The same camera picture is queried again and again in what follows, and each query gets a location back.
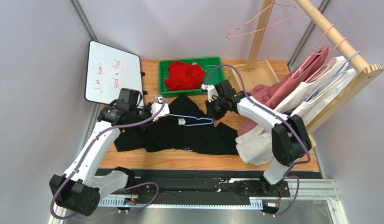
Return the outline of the blue wire hanger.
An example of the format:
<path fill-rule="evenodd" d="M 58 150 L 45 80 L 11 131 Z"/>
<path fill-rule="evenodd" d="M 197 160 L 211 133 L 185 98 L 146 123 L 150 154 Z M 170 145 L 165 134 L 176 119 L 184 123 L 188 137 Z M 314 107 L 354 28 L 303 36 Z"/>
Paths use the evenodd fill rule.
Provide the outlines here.
<path fill-rule="evenodd" d="M 178 119 L 178 125 L 180 126 L 206 126 L 212 125 L 214 120 L 211 118 L 198 118 L 194 116 L 186 116 L 186 115 L 177 115 L 177 114 L 169 114 L 172 117 Z"/>

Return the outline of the black t shirt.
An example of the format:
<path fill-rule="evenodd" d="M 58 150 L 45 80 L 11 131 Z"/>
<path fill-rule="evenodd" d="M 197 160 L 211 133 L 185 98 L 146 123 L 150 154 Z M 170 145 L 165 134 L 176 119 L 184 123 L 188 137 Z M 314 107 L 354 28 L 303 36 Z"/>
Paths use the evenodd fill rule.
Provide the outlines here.
<path fill-rule="evenodd" d="M 187 96 L 181 96 L 169 104 L 171 114 L 206 118 L 206 115 Z M 119 152 L 140 148 L 153 153 L 166 149 L 179 149 L 199 154 L 237 155 L 237 131 L 224 123 L 206 126 L 180 126 L 178 119 L 163 117 L 147 126 L 127 128 L 114 141 Z"/>

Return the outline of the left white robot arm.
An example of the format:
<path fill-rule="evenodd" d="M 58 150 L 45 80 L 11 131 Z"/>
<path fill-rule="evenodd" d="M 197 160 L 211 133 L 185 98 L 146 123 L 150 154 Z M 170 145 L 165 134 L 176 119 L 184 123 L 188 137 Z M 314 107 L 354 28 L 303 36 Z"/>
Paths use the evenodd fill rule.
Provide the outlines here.
<path fill-rule="evenodd" d="M 140 107 L 142 97 L 137 90 L 122 88 L 118 98 L 100 111 L 91 136 L 74 162 L 62 175 L 52 176 L 49 186 L 53 194 L 50 203 L 53 218 L 77 220 L 78 215 L 88 217 L 95 212 L 101 199 L 153 184 L 137 184 L 134 171 L 123 167 L 95 178 L 105 154 L 123 129 L 146 126 L 170 114 L 166 98 L 155 97 Z"/>

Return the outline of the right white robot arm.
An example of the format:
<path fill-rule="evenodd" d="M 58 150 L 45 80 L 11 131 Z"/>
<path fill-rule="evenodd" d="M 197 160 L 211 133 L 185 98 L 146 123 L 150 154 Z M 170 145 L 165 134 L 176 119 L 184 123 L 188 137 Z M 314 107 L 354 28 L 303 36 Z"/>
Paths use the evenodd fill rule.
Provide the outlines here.
<path fill-rule="evenodd" d="M 228 111 L 235 112 L 259 124 L 271 136 L 271 151 L 274 160 L 263 174 L 263 182 L 275 186 L 281 182 L 292 166 L 312 148 L 303 122 L 298 115 L 287 116 L 259 103 L 245 91 L 237 92 L 228 80 L 216 85 L 203 84 L 202 92 L 207 114 L 219 120 Z"/>

